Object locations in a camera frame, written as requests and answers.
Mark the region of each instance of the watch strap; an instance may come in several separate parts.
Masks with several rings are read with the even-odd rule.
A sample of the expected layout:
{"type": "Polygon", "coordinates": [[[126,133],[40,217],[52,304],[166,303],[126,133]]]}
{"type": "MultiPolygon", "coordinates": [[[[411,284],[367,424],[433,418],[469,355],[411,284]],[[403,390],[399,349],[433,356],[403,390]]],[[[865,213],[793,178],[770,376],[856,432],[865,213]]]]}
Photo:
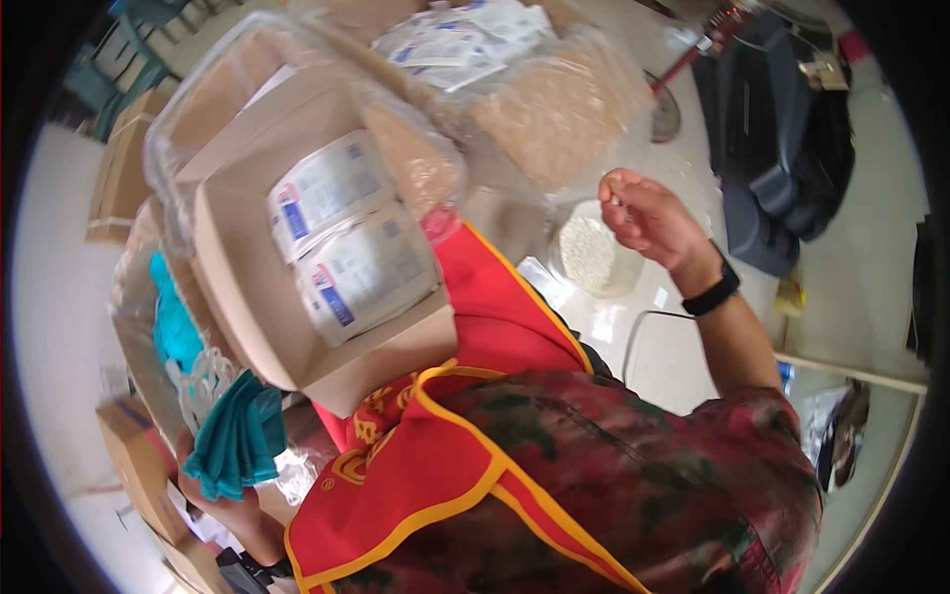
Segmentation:
{"type": "MultiPolygon", "coordinates": [[[[719,252],[719,256],[722,256],[718,246],[712,240],[710,240],[710,243],[719,252]]],[[[726,299],[735,295],[738,289],[739,276],[732,270],[732,267],[726,261],[726,257],[722,256],[722,278],[702,295],[692,299],[683,299],[683,309],[691,316],[704,316],[725,303],[726,299]]]]}

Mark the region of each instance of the tie-dye shirt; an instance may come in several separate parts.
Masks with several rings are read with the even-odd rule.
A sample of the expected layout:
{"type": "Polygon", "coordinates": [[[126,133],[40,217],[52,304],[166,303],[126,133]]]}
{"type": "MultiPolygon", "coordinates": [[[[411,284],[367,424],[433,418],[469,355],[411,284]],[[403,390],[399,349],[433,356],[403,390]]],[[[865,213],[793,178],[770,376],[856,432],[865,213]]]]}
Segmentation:
{"type": "MultiPolygon", "coordinates": [[[[681,417],[615,381],[535,371],[439,404],[501,446],[651,591],[794,592],[817,545],[820,490],[797,417],[775,390],[744,390],[681,417]]],[[[618,590],[550,548],[494,497],[420,529],[332,587],[618,590]]]]}

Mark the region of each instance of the white floor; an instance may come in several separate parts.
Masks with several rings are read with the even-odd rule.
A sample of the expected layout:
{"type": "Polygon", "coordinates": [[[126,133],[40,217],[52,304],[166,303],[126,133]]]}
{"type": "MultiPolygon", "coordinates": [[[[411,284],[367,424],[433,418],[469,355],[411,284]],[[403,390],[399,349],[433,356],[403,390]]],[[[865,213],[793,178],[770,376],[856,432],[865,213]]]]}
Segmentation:
{"type": "MultiPolygon", "coordinates": [[[[190,71],[218,38],[248,12],[276,6],[274,0],[251,0],[243,6],[223,4],[221,0],[216,4],[222,4],[222,13],[208,19],[203,19],[194,6],[188,8],[191,20],[200,27],[196,35],[188,35],[183,27],[173,23],[168,27],[170,32],[180,39],[176,45],[166,43],[159,34],[152,36],[150,43],[178,74],[185,75],[190,71]]],[[[632,0],[590,0],[584,3],[584,8],[590,10],[605,27],[613,29],[616,35],[621,36],[630,45],[641,65],[652,72],[662,71],[681,50],[667,46],[662,28],[654,14],[632,0]]],[[[123,80],[127,83],[134,78],[135,72],[136,69],[131,68],[123,80]]],[[[710,236],[717,239],[720,245],[724,245],[725,228],[721,201],[707,165],[706,131],[692,76],[688,72],[684,73],[673,81],[671,90],[682,110],[683,129],[672,143],[651,146],[648,158],[640,168],[641,172],[674,190],[687,203],[710,236]]],[[[75,137],[73,142],[66,137],[72,139],[75,135],[69,135],[59,129],[47,129],[37,149],[31,174],[32,197],[28,200],[30,204],[24,209],[24,218],[20,220],[21,223],[30,222],[35,226],[35,238],[48,237],[48,223],[47,226],[41,224],[44,213],[50,209],[59,212],[58,207],[49,201],[54,201],[64,190],[48,185],[50,180],[60,180],[63,183],[69,181],[73,183],[70,186],[73,190],[82,186],[83,191],[91,195],[91,185],[98,166],[96,160],[101,159],[102,149],[98,147],[99,152],[96,152],[87,145],[88,141],[85,139],[75,137]],[[68,172],[56,168],[60,160],[67,158],[61,154],[63,151],[72,151],[72,157],[85,155],[83,171],[74,172],[72,178],[68,176],[68,172]],[[75,180],[80,180],[78,186],[75,185],[75,180]]],[[[65,326],[75,326],[71,332],[76,335],[76,340],[57,354],[63,359],[76,357],[70,359],[74,362],[87,360],[87,365],[75,372],[76,377],[82,375],[87,393],[82,397],[77,394],[76,377],[59,376],[56,382],[53,382],[56,378],[43,377],[42,370],[47,369],[49,364],[45,357],[49,355],[44,354],[42,340],[36,342],[35,357],[31,361],[21,357],[20,361],[24,366],[32,363],[34,371],[37,372],[32,377],[34,384],[26,385],[25,381],[25,392],[31,396],[30,417],[34,432],[40,436],[41,451],[47,467],[54,475],[53,480],[60,496],[67,501],[74,523],[108,575],[124,592],[170,592],[174,591],[176,586],[162,568],[161,555],[146,535],[144,526],[139,526],[141,520],[135,517],[134,513],[126,513],[121,519],[119,517],[119,512],[128,505],[124,493],[106,496],[83,495],[83,489],[86,487],[108,485],[114,481],[108,471],[109,462],[105,449],[90,448],[88,444],[95,440],[97,445],[101,445],[92,410],[98,402],[113,395],[112,388],[107,386],[102,378],[107,375],[110,366],[121,366],[121,359],[116,360],[114,337],[109,335],[105,306],[102,305],[111,284],[109,273],[121,250],[82,244],[86,204],[87,202],[84,202],[82,207],[77,206],[68,212],[62,212],[64,229],[56,238],[56,245],[62,253],[73,254],[81,261],[60,261],[53,256],[50,256],[49,260],[16,260],[22,270],[36,267],[34,274],[29,276],[31,280],[17,282],[17,286],[33,287],[37,291],[54,291],[55,287],[36,285],[36,270],[48,270],[46,278],[68,274],[70,269],[94,270],[96,273],[94,278],[85,277],[81,283],[88,295],[85,295],[84,299],[70,295],[72,309],[63,309],[64,312],[69,312],[69,319],[60,321],[65,326]],[[62,264],[57,264],[59,267],[55,270],[51,269],[49,264],[54,260],[62,264]],[[65,417],[61,413],[64,393],[71,394],[72,406],[75,409],[71,413],[69,423],[65,425],[65,417]],[[76,454],[80,451],[84,452],[82,456],[76,454]]],[[[479,224],[516,264],[528,254],[539,256],[543,261],[546,244],[546,237],[541,231],[543,215],[538,219],[538,214],[530,208],[512,207],[507,216],[513,219],[489,218],[479,224]]],[[[23,245],[18,243],[17,246],[18,250],[23,252],[23,245]]],[[[784,333],[784,324],[773,313],[771,305],[776,279],[762,275],[741,263],[735,263],[735,268],[743,278],[742,290],[753,309],[766,323],[770,335],[776,340],[780,339],[784,333]]],[[[29,291],[22,297],[20,302],[26,303],[29,300],[29,291]]],[[[582,339],[594,346],[614,373],[620,375],[623,372],[628,339],[637,316],[648,309],[681,311],[679,300],[679,295],[666,273],[658,266],[648,263],[636,288],[627,297],[598,301],[575,292],[563,295],[558,305],[569,324],[581,332],[582,339]],[[665,300],[658,298],[662,296],[662,292],[666,292],[665,300]]],[[[50,311],[57,311],[57,307],[62,309],[66,306],[61,303],[52,304],[50,311]]],[[[58,327],[49,327],[46,335],[62,331],[58,327]]],[[[18,347],[22,344],[23,335],[30,333],[37,335],[35,329],[21,329],[17,334],[18,347]]],[[[687,412],[698,402],[713,396],[691,322],[656,316],[645,318],[631,347],[631,353],[630,372],[624,379],[632,388],[659,406],[675,412],[687,412]]]]}

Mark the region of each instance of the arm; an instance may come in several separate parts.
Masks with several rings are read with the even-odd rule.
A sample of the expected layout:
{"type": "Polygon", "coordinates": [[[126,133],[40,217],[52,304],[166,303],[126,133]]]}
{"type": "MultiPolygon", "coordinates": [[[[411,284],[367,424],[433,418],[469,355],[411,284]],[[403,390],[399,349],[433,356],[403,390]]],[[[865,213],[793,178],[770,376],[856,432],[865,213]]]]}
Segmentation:
{"type": "MultiPolygon", "coordinates": [[[[195,449],[195,438],[188,429],[179,431],[175,447],[179,468],[195,449]]],[[[260,508],[257,491],[248,487],[243,501],[219,497],[209,501],[201,495],[199,481],[179,472],[179,489],[192,504],[221,522],[235,535],[248,554],[264,567],[276,565],[287,556],[284,551],[284,526],[260,508]]]]}
{"type": "MultiPolygon", "coordinates": [[[[662,185],[615,169],[600,182],[598,198],[617,241],[666,268],[684,298],[703,294],[722,278],[722,257],[679,198],[662,185]]],[[[696,324],[722,397],[742,388],[781,391],[769,338],[741,295],[697,318],[696,324]]]]}

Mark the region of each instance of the fingers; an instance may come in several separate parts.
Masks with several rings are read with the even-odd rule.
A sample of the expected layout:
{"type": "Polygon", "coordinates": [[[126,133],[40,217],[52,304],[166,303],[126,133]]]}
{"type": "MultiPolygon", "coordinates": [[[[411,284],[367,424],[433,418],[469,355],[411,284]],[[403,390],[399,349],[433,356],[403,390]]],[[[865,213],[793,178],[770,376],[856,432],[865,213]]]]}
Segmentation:
{"type": "Polygon", "coordinates": [[[175,438],[175,459],[178,461],[179,468],[184,465],[184,461],[192,451],[195,451],[195,437],[188,429],[182,429],[175,438]]]}
{"type": "Polygon", "coordinates": [[[604,223],[617,237],[617,243],[638,252],[653,246],[643,237],[643,227],[638,214],[628,216],[625,206],[616,206],[610,202],[601,204],[600,210],[604,223]]]}
{"type": "Polygon", "coordinates": [[[643,178],[630,169],[618,168],[608,171],[607,174],[600,179],[597,199],[601,202],[609,202],[610,197],[614,193],[612,184],[620,184],[622,186],[626,183],[638,183],[641,180],[643,180],[643,178]]]}

